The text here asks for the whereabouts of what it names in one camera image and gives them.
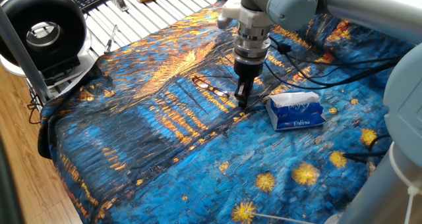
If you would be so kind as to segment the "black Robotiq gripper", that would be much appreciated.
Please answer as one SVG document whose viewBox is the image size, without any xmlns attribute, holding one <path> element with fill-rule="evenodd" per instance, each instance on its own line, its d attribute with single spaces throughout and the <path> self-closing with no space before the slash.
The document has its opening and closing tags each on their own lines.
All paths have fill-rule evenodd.
<svg viewBox="0 0 422 224">
<path fill-rule="evenodd" d="M 253 88 L 253 80 L 262 73 L 262 63 L 250 65 L 235 60 L 233 69 L 239 77 L 235 98 L 239 107 L 246 107 Z"/>
</svg>

